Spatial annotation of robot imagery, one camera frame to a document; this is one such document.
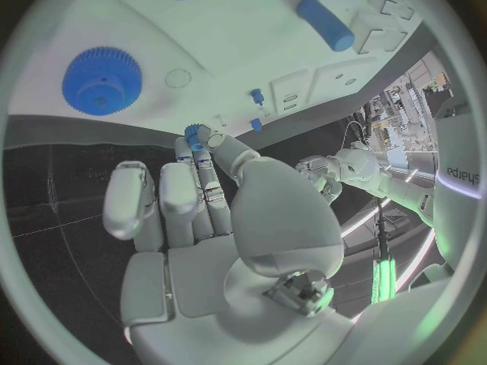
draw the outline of blue knob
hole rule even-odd
[[[296,10],[333,51],[344,51],[353,45],[353,32],[317,0],[301,0]]]
[[[137,62],[113,47],[97,47],[78,55],[62,81],[62,94],[75,110],[109,115],[130,106],[142,90]]]
[[[251,124],[254,131],[257,131],[257,132],[262,131],[262,123],[261,123],[261,120],[259,118],[251,120],[250,124]]]
[[[184,138],[186,138],[187,145],[192,152],[199,152],[203,150],[203,146],[198,139],[198,130],[200,130],[200,124],[192,124],[186,127],[184,130]]]
[[[262,105],[262,103],[264,102],[264,95],[262,95],[260,89],[254,89],[250,92],[250,95],[252,96],[254,103]]]

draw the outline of robotic arm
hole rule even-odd
[[[341,192],[336,183],[346,183],[376,197],[388,197],[411,209],[425,224],[433,227],[433,189],[393,178],[390,172],[379,166],[377,158],[361,142],[354,142],[351,148],[343,148],[334,156],[304,158],[296,169],[330,203]]]

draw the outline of small blue gear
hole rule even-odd
[[[184,129],[184,138],[186,138],[187,145],[192,152],[203,150],[203,146],[198,139],[198,130],[200,130],[200,127],[200,124],[192,124]]]
[[[78,55],[62,81],[62,94],[75,110],[109,115],[133,104],[142,91],[142,73],[129,54],[96,47]]]

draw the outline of cable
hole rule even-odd
[[[347,126],[345,127],[345,134],[343,134],[343,141],[342,141],[342,145],[340,146],[340,150],[343,149],[343,146],[345,145],[345,139],[347,138],[347,132],[348,132],[348,127],[352,124],[352,123],[357,123],[359,126],[360,126],[360,129],[363,131],[364,128],[362,127],[362,125],[360,123],[358,123],[356,120],[352,120],[350,121]]]

